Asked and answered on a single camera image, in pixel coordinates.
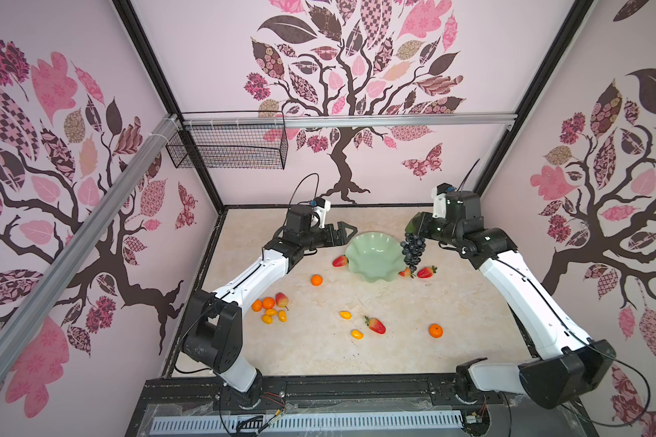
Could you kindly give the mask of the dark grape bunch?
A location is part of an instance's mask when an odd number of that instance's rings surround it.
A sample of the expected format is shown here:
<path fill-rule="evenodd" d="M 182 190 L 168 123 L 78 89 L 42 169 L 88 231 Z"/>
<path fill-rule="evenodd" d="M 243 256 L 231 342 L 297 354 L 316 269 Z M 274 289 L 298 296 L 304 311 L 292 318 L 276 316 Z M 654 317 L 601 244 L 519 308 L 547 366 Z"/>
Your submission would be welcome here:
<path fill-rule="evenodd" d="M 401 241 L 406 267 L 411 273 L 417 270 L 426 249 L 426 238 L 421 233 L 424 214 L 419 212 L 406 225 L 404 240 Z"/>

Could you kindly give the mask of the green scalloped fruit bowl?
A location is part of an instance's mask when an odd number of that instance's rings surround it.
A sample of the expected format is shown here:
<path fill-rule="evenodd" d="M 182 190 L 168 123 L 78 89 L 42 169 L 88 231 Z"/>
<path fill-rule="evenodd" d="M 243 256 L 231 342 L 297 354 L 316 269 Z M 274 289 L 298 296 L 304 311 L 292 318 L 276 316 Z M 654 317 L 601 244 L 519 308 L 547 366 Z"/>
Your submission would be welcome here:
<path fill-rule="evenodd" d="M 354 237 L 345 256 L 351 273 L 368 283 L 392 282 L 406 269 L 399 241 L 382 232 L 366 232 Z"/>

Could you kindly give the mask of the large red strawberry front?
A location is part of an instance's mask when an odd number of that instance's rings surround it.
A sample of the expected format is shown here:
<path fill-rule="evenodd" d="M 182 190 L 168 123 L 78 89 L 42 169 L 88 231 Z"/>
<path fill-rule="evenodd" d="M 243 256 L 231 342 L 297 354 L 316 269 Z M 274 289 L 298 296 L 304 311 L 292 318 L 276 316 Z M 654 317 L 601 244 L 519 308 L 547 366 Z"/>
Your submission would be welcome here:
<path fill-rule="evenodd" d="M 381 322 L 381 320 L 373 317 L 364 317 L 364 322 L 370 331 L 373 331 L 377 334 L 383 335 L 386 333 L 386 326 Z"/>

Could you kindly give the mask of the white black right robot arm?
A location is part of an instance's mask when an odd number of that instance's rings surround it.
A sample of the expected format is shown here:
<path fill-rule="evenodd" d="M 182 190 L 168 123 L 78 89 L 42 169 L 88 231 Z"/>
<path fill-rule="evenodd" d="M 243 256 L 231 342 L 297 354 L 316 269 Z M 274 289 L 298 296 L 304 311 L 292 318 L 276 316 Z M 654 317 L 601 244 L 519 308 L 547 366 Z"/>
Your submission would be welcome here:
<path fill-rule="evenodd" d="M 505 231 L 486 228 L 479 195 L 442 184 L 432 198 L 432 211 L 415 215 L 406 234 L 435 241 L 468 260 L 503 296 L 537 354 L 521 363 L 479 358 L 460 364 L 454 382 L 457 398 L 474 403 L 489 391 L 523 394 L 551 410 L 597 389 L 616 357 L 612 346 L 592 340 L 561 309 Z"/>

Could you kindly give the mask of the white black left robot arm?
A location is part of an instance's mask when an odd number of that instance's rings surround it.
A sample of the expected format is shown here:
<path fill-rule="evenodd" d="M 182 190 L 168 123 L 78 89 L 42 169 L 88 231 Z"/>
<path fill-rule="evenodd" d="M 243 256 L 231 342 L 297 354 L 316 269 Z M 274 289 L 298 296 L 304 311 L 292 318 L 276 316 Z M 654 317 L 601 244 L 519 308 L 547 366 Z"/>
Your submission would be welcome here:
<path fill-rule="evenodd" d="M 193 294 L 182 324 L 180 351 L 226 383 L 243 409 L 262 397 L 262 373 L 242 356 L 243 317 L 271 285 L 285 277 L 308 253 L 342 247 L 357 234 L 343 221 L 326 221 L 328 201 L 293 205 L 255 263 L 212 292 Z"/>

